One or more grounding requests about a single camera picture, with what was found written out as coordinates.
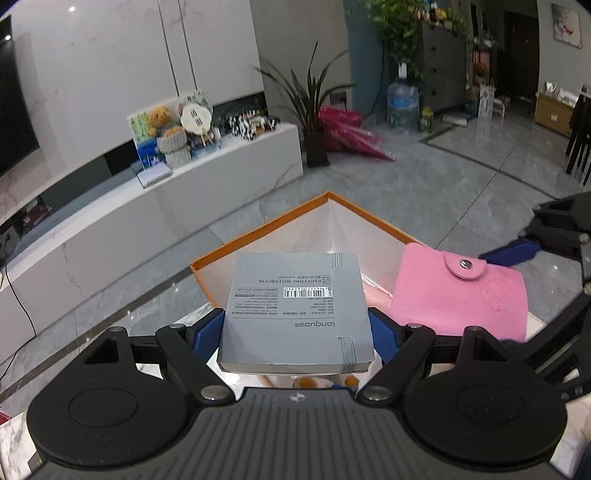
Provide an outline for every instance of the metal screw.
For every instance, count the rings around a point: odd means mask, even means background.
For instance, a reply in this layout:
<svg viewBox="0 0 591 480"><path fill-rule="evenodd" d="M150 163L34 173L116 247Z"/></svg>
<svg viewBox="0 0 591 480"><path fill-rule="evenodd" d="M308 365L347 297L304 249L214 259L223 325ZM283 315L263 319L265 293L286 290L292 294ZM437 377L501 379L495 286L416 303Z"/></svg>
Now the metal screw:
<svg viewBox="0 0 591 480"><path fill-rule="evenodd" d="M228 397L230 391L224 385L208 385L201 389L201 396L211 401L221 401Z"/></svg>
<svg viewBox="0 0 591 480"><path fill-rule="evenodd" d="M382 401L389 399L392 396L392 392L389 388L376 385L364 388L363 396L371 401Z"/></svg>

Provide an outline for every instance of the doorway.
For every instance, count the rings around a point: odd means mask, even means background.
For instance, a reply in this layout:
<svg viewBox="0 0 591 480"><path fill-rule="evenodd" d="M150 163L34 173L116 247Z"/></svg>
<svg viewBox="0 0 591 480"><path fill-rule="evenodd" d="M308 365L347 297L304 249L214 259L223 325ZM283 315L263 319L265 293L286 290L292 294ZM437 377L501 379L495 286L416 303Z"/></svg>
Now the doorway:
<svg viewBox="0 0 591 480"><path fill-rule="evenodd" d="M512 105L529 103L535 108L540 75L540 31L538 19L505 12L505 81Z"/></svg>

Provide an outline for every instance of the barcode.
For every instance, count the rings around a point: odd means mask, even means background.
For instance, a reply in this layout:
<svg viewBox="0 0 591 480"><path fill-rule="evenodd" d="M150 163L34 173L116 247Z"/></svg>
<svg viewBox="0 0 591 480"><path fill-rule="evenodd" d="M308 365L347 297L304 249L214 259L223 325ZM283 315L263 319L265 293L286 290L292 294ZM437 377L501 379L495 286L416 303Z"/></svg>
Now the barcode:
<svg viewBox="0 0 591 480"><path fill-rule="evenodd" d="M285 299L322 299L332 297L332 287L283 287Z"/></svg>

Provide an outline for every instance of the marble floor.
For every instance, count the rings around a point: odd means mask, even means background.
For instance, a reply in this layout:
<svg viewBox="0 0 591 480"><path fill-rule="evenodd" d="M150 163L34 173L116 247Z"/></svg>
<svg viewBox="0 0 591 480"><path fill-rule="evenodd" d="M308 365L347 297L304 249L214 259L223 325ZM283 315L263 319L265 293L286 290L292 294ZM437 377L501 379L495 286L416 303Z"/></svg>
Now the marble floor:
<svg viewBox="0 0 591 480"><path fill-rule="evenodd" d="M105 325L148 335L207 300L187 268L205 253L332 190L427 245L477 256L515 238L532 208L581 192L562 172L567 139L530 120L472 120L436 137L374 129L394 161L331 154L304 176L186 238L65 315L16 355L0 384L15 416ZM550 254L517 267L532 313L550 321L580 290L580 265ZM0 375L9 362L0 365Z"/></svg>

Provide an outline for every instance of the figurine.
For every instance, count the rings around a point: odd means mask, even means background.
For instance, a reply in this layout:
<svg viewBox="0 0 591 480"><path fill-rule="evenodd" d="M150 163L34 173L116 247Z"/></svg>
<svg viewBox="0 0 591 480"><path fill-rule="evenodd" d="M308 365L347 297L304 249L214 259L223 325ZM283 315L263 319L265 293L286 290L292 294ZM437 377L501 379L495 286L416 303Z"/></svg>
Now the figurine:
<svg viewBox="0 0 591 480"><path fill-rule="evenodd" d="M245 140L253 140L264 132L275 130L279 122L278 118L263 115L260 110L250 110L228 119L232 135L241 135Z"/></svg>

